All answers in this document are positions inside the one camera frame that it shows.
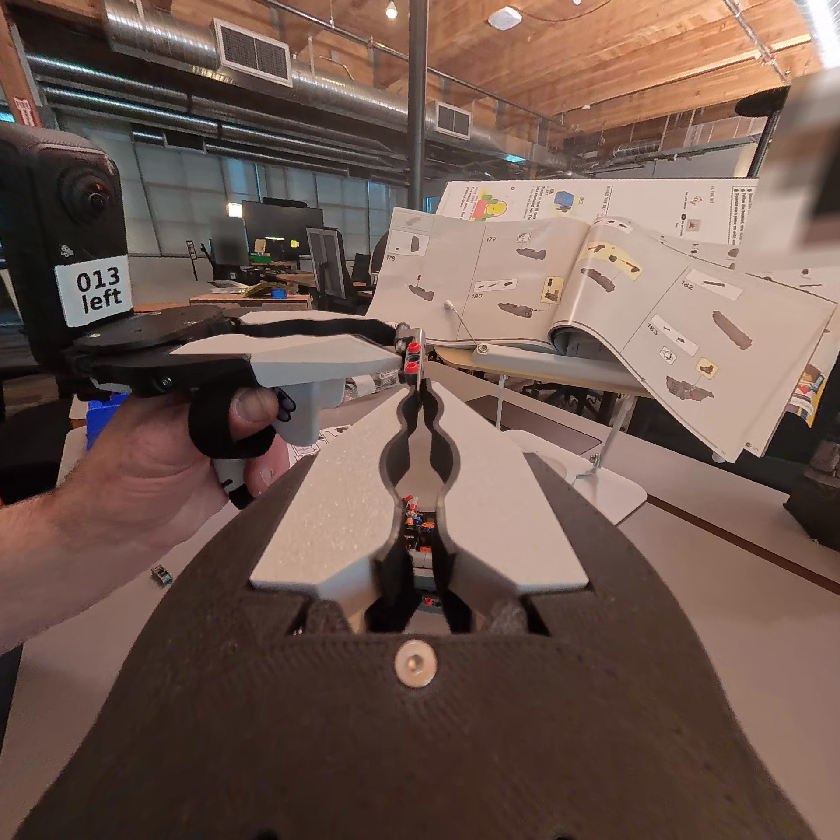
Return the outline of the lego car model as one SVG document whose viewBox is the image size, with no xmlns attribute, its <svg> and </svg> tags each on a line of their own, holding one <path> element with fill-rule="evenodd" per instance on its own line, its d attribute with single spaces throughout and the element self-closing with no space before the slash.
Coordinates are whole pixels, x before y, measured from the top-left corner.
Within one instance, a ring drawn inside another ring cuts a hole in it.
<svg viewBox="0 0 840 840">
<path fill-rule="evenodd" d="M 434 579 L 435 514 L 421 510 L 414 494 L 402 498 L 402 535 L 413 565 L 415 588 L 421 596 L 417 609 L 441 616 L 443 606 Z"/>
</svg>

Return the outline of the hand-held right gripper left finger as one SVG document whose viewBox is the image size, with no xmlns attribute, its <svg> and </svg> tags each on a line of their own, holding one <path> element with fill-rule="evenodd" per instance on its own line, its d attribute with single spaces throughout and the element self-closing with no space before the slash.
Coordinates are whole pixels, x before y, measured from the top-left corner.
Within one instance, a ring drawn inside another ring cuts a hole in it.
<svg viewBox="0 0 840 840">
<path fill-rule="evenodd" d="M 396 487 L 418 409 L 417 390 L 399 386 L 314 458 L 250 575 L 255 589 L 336 602 L 372 632 L 406 630 L 420 595 Z"/>
</svg>

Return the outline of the person's left forearm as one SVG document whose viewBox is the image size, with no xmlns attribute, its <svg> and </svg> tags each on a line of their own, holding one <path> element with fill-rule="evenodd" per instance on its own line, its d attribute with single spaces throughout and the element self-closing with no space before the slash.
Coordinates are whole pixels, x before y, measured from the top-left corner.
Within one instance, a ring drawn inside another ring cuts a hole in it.
<svg viewBox="0 0 840 840">
<path fill-rule="evenodd" d="M 68 486 L 2 509 L 3 654 L 123 584 L 103 536 Z"/>
</svg>

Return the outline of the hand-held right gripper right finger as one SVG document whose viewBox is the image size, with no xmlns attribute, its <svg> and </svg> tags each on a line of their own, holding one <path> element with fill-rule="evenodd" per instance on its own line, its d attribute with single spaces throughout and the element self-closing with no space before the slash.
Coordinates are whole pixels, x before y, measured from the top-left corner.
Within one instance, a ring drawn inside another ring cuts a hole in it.
<svg viewBox="0 0 840 840">
<path fill-rule="evenodd" d="M 440 478 L 435 513 L 434 577 L 452 634 L 513 602 L 536 614 L 590 590 L 590 579 L 548 498 L 543 482 L 569 489 L 540 457 L 509 437 L 438 382 L 423 382 L 428 459 Z"/>
</svg>

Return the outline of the lego instruction booklet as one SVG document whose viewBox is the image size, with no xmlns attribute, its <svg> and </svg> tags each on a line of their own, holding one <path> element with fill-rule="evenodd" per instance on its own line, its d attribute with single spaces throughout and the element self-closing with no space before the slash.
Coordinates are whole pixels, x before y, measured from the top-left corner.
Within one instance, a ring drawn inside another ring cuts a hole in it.
<svg viewBox="0 0 840 840">
<path fill-rule="evenodd" d="M 838 359 L 838 269 L 739 269 L 753 186 L 452 184 L 396 208 L 368 314 L 451 347 L 617 362 L 720 459 L 815 425 Z"/>
</svg>

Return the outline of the blue plastic storage bin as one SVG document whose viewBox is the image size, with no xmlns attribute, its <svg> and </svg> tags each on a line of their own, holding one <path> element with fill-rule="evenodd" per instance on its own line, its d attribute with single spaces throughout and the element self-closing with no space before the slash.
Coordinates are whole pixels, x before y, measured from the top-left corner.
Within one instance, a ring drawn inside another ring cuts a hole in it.
<svg viewBox="0 0 840 840">
<path fill-rule="evenodd" d="M 86 450 L 96 443 L 102 430 L 111 422 L 115 413 L 130 396 L 130 392 L 114 393 L 107 400 L 90 400 L 86 411 Z"/>
</svg>

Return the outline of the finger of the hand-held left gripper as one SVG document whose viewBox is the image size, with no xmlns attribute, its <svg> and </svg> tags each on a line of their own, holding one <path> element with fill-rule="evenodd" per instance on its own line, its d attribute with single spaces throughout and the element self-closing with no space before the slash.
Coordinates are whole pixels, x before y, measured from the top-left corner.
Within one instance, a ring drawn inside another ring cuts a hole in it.
<svg viewBox="0 0 840 840">
<path fill-rule="evenodd" d="M 396 342 L 396 327 L 375 318 L 330 311 L 250 311 L 238 318 L 238 333 L 253 338 L 357 335 L 386 348 Z"/>
<path fill-rule="evenodd" d="M 184 344 L 171 354 L 185 358 L 244 355 L 256 381 L 265 387 L 344 381 L 403 367 L 403 358 L 392 349 L 346 333 L 283 338 L 229 333 Z"/>
</svg>

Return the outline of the black computer monitor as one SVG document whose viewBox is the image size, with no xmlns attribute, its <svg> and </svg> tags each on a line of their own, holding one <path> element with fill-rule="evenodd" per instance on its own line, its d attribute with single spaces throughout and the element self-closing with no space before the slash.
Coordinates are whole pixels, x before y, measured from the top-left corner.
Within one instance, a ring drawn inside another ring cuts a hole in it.
<svg viewBox="0 0 840 840">
<path fill-rule="evenodd" d="M 323 227 L 319 207 L 280 206 L 253 201 L 242 202 L 242 213 L 251 253 L 257 252 L 256 241 L 266 241 L 266 252 L 280 261 L 299 260 L 311 256 L 308 228 Z"/>
</svg>

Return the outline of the lego sticker sheet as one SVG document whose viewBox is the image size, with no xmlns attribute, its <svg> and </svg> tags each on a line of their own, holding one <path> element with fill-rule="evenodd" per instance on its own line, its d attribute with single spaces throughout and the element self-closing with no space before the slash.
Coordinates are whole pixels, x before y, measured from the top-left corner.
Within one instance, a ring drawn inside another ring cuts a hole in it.
<svg viewBox="0 0 840 840">
<path fill-rule="evenodd" d="M 294 466 L 303 458 L 316 456 L 327 446 L 327 444 L 337 438 L 340 438 L 348 429 L 350 429 L 349 424 L 322 428 L 319 431 L 318 437 L 315 439 L 314 443 L 306 446 L 297 446 L 287 443 L 290 466 Z"/>
</svg>

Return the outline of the white book stand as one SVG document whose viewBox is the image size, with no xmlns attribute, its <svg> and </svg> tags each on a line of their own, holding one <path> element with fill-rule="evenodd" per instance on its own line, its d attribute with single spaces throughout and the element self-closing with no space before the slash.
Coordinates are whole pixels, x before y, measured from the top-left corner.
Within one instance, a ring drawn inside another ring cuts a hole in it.
<svg viewBox="0 0 840 840">
<path fill-rule="evenodd" d="M 569 359 L 555 353 L 517 349 L 481 343 L 476 350 L 436 348 L 447 365 L 482 374 L 497 374 L 496 396 L 473 399 L 474 409 L 491 420 L 525 453 L 539 455 L 558 471 L 584 499 L 607 519 L 618 524 L 646 499 L 646 491 L 628 478 L 606 468 L 603 461 L 613 446 L 625 418 L 635 407 L 634 378 L 616 363 Z M 546 405 L 528 402 L 524 396 L 506 391 L 510 377 L 554 385 L 627 389 L 613 427 L 603 426 Z"/>
</svg>

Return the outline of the dark grey lego wedge panel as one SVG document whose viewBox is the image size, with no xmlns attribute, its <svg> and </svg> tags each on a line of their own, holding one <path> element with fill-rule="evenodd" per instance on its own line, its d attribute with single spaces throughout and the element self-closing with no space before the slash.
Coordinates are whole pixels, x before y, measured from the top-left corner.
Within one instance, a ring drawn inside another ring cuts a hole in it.
<svg viewBox="0 0 840 840">
<path fill-rule="evenodd" d="M 426 334 L 421 328 L 412 328 L 405 323 L 395 331 L 395 352 L 399 357 L 399 382 L 414 389 L 420 398 L 424 387 L 424 365 L 427 358 Z"/>
</svg>

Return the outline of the silver ventilation duct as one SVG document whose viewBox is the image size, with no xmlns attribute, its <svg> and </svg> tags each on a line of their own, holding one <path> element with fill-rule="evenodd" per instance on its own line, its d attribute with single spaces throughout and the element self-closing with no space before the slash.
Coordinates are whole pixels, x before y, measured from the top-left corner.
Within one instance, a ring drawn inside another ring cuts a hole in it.
<svg viewBox="0 0 840 840">
<path fill-rule="evenodd" d="M 8 2 L 55 111 L 149 143 L 405 186 L 408 48 L 334 23 L 362 2 Z"/>
</svg>

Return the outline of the grey steel column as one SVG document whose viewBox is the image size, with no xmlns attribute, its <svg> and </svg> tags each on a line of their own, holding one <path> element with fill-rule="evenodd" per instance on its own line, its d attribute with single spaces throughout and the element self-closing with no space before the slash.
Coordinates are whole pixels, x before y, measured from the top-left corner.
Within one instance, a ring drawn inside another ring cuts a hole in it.
<svg viewBox="0 0 840 840">
<path fill-rule="evenodd" d="M 424 161 L 426 132 L 428 1 L 409 2 L 408 93 L 407 93 L 407 205 L 424 208 Z"/>
</svg>

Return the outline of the person's left hand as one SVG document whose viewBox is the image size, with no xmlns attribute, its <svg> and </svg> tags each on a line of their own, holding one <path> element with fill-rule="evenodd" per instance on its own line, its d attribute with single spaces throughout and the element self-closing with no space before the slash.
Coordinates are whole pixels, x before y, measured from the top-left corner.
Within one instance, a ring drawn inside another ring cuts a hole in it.
<svg viewBox="0 0 840 840">
<path fill-rule="evenodd" d="M 191 538 L 228 498 L 188 431 L 185 395 L 128 398 L 62 486 L 84 541 L 152 560 Z"/>
</svg>

